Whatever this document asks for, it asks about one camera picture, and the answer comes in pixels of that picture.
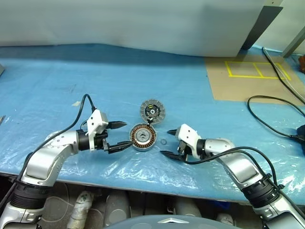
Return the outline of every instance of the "floor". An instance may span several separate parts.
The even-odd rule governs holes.
[[[89,211],[86,220],[86,229],[102,229],[103,228],[103,213],[105,209],[106,198],[111,191],[107,188],[95,188],[95,187],[85,187],[80,185],[67,184],[69,190],[69,203],[74,204],[77,196],[83,190],[90,190],[95,193],[96,198],[93,202],[92,208],[99,210],[100,214],[96,210]],[[144,200],[146,198],[146,215],[155,214],[168,214],[168,206],[171,205],[173,196],[160,195],[148,193],[145,194],[141,192],[129,191],[130,205],[132,217],[141,216],[143,214]],[[57,196],[64,200],[67,200],[66,188],[63,183],[56,183],[51,196]],[[217,206],[214,202],[204,199],[195,199],[195,202],[201,212],[201,215],[208,219],[215,219],[218,213],[228,213],[230,214],[236,222],[236,226],[243,229],[257,229],[261,228],[262,224],[257,215],[255,215],[250,206],[242,206],[237,203],[231,203],[228,209],[223,209]],[[68,211],[65,214],[67,204],[59,199],[51,198],[46,202],[46,210],[43,214],[43,219],[47,221],[55,222],[45,222],[41,221],[40,224],[44,229],[65,229],[68,223],[70,214],[73,210],[72,206],[68,207]]]

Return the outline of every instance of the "white backdrop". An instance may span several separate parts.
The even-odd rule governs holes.
[[[105,43],[235,56],[264,0],[0,0],[0,46]]]

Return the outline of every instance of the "black cable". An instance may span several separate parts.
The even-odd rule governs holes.
[[[87,120],[85,120],[81,123],[80,130],[82,130],[82,126],[85,125],[86,122],[87,122]]]
[[[21,177],[26,169],[26,167],[28,166],[28,163],[31,159],[31,157],[38,151],[40,150],[45,144],[47,144],[49,141],[51,141],[53,138],[61,135],[62,133],[66,132],[67,130],[70,130],[72,127],[75,126],[75,124],[78,122],[80,116],[81,116],[81,113],[82,113],[82,109],[84,107],[84,103],[85,103],[85,99],[86,97],[89,99],[89,102],[90,102],[90,105],[91,105],[91,110],[92,112],[94,112],[95,110],[95,106],[93,105],[93,102],[92,102],[92,99],[90,98],[90,96],[88,94],[85,94],[83,97],[82,97],[82,100],[81,100],[81,105],[80,105],[80,108],[79,108],[79,111],[78,111],[78,114],[74,120],[74,122],[68,126],[67,128],[61,130],[60,132],[52,135],[51,137],[49,137],[47,140],[45,140],[43,143],[41,143],[30,155],[28,155],[28,158],[26,159],[26,161],[24,162],[23,164],[23,167],[22,167],[22,170],[20,171],[18,177],[17,177],[17,181],[21,181]]]
[[[43,143],[41,143],[32,153],[29,153],[24,161],[24,164],[23,164],[23,167],[18,175],[18,177],[16,178],[17,181],[21,181],[21,178],[22,178],[22,175],[31,159],[31,157],[39,150],[41,149],[45,144],[47,144],[49,141],[51,141],[53,138],[61,135],[62,133],[66,132],[67,130],[71,129],[72,127],[75,126],[75,124],[78,122],[80,116],[81,116],[81,113],[82,113],[82,109],[83,109],[83,106],[84,106],[84,103],[85,103],[85,99],[88,98],[89,99],[89,102],[90,102],[90,105],[91,105],[91,110],[92,112],[94,112],[95,110],[95,107],[93,105],[93,102],[92,102],[92,99],[90,98],[90,96],[88,94],[85,94],[83,97],[82,97],[82,100],[81,100],[81,105],[80,105],[80,108],[79,108],[79,111],[78,111],[78,114],[74,120],[74,122],[68,126],[67,128],[61,130],[60,132],[52,135],[51,137],[49,137],[47,140],[45,140]],[[4,203],[7,201],[7,199],[11,196],[12,192],[14,191],[16,187],[16,183],[14,183],[11,188],[8,190],[7,194],[4,196],[4,198],[2,199],[2,201],[0,202],[0,209],[2,208],[2,206],[4,205]]]
[[[258,121],[260,121],[262,124],[264,124],[265,126],[267,126],[268,128],[272,129],[274,132],[278,133],[279,135],[282,135],[282,136],[285,136],[285,137],[289,137],[289,138],[293,138],[293,139],[296,139],[298,138],[297,135],[288,135],[288,134],[285,134],[285,133],[282,133],[276,129],[274,129],[272,126],[270,126],[269,124],[267,124],[266,122],[264,122],[262,119],[260,119],[251,109],[250,107],[250,101],[252,99],[276,99],[276,100],[279,100],[279,101],[282,101],[282,102],[285,102],[285,103],[288,103],[290,104],[291,106],[293,106],[296,110],[298,110],[304,117],[305,117],[305,113],[299,108],[297,107],[295,104],[293,104],[292,102],[288,101],[288,100],[285,100],[285,99],[281,99],[281,98],[277,98],[277,97],[272,97],[272,96],[267,96],[267,95],[255,95],[255,96],[252,96],[251,98],[248,99],[247,101],[247,107],[248,107],[248,110],[249,112],[253,115],[254,118],[256,118]]]
[[[265,50],[265,47],[262,47],[262,51],[263,54],[265,55],[265,57],[267,58],[267,60],[269,61],[269,63],[271,64],[273,70],[275,71],[278,79],[281,81],[281,83],[298,99],[300,100],[303,104],[305,104],[305,101],[302,99],[302,97],[300,97],[298,94],[296,94],[281,78],[280,74],[278,73],[275,64],[273,63],[273,61],[271,60],[271,58],[268,56],[267,51]]]
[[[260,150],[258,149],[255,149],[255,148],[252,148],[252,147],[247,147],[247,146],[241,146],[241,147],[235,147],[235,148],[232,148],[232,149],[229,149],[229,150],[226,150],[220,154],[217,154],[217,155],[214,155],[214,156],[211,156],[209,158],[206,158],[206,159],[202,159],[202,160],[199,160],[199,161],[193,161],[193,162],[190,162],[190,161],[186,161],[186,158],[182,158],[182,156],[180,156],[180,159],[189,164],[189,165],[196,165],[196,164],[200,164],[200,163],[203,163],[203,162],[207,162],[207,161],[212,161],[212,160],[215,160],[221,156],[224,156],[224,155],[227,155],[227,154],[231,154],[231,153],[242,153],[242,154],[245,154],[247,155],[252,161],[253,163],[255,164],[255,166],[257,167],[257,169],[260,171],[260,173],[265,176],[265,172],[262,170],[262,168],[259,166],[259,164],[257,163],[257,161],[254,159],[254,157],[249,154],[248,152],[245,152],[241,149],[249,149],[249,150],[253,150],[257,153],[259,153],[261,156],[264,157],[264,159],[268,162],[269,166],[270,166],[270,169],[272,171],[272,176],[273,176],[273,182],[270,180],[270,183],[271,185],[274,186],[274,188],[278,189],[278,185],[277,185],[277,180],[276,180],[276,172],[275,172],[275,168],[272,164],[272,162],[269,160],[269,158],[263,153],[261,152]],[[282,191],[282,190],[279,190],[279,193],[287,199],[287,201],[291,204],[291,206],[297,211],[297,213],[305,218],[305,214],[301,211],[301,209]]]
[[[186,160],[182,160],[183,162],[189,164],[189,165],[197,165],[197,164],[200,164],[200,163],[203,163],[203,162],[207,162],[207,161],[211,161],[211,160],[214,160],[216,158],[219,158],[220,156],[224,156],[224,155],[227,155],[227,154],[230,154],[230,153],[234,153],[235,151],[237,150],[243,150],[243,149],[249,149],[249,150],[253,150],[257,153],[259,153],[268,163],[270,169],[271,169],[271,172],[272,172],[272,176],[273,176],[273,181],[274,183],[277,185],[277,179],[276,179],[276,173],[275,173],[275,168],[272,164],[272,162],[270,161],[270,159],[260,150],[258,149],[255,149],[253,147],[248,147],[248,146],[240,146],[240,147],[235,147],[235,148],[232,148],[232,149],[229,149],[229,150],[226,150],[222,153],[219,153],[217,155],[214,155],[214,156],[211,156],[211,157],[208,157],[208,158],[205,158],[205,159],[202,159],[202,160],[199,160],[199,161],[186,161]],[[253,162],[255,163],[255,165],[257,167],[259,167],[258,163],[256,160],[254,160],[254,158],[247,152],[245,151],[242,151],[243,154],[246,154],[248,157],[250,157]]]

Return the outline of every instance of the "table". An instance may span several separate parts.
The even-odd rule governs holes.
[[[254,48],[249,52],[261,53]],[[287,61],[297,70],[293,56]],[[131,147],[111,155],[80,152],[67,159],[59,180],[246,201],[216,162],[191,166],[159,153],[160,149],[176,150],[178,142],[166,131],[187,123],[203,138],[225,137],[236,146],[262,150],[273,162],[279,183],[286,185],[284,191],[297,204],[305,204],[305,156],[301,146],[258,123],[245,102],[214,100],[201,57],[87,44],[1,47],[0,63],[6,69],[0,77],[0,115],[6,115],[0,126],[2,173],[17,174],[25,156],[49,133],[70,125],[78,112],[73,104],[85,93],[110,121],[128,123],[109,131],[110,144],[128,140],[130,129],[143,122],[141,103],[155,98],[164,104],[166,117],[155,126],[158,139],[152,150],[138,152]],[[297,74],[305,82],[304,75]],[[253,110],[287,133],[295,134],[304,124],[304,118],[287,105],[254,103]],[[86,104],[81,121],[90,112]],[[161,139],[166,139],[167,145],[162,145]],[[254,157],[265,171],[270,171],[260,156]]]

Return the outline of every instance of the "cardboard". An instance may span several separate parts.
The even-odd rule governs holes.
[[[272,57],[289,83],[303,96],[304,85],[285,60]],[[205,58],[214,99],[247,101],[253,95],[268,95],[303,105],[279,81],[271,64],[261,55],[238,55],[233,58]],[[256,99],[256,102],[282,104],[277,100]]]

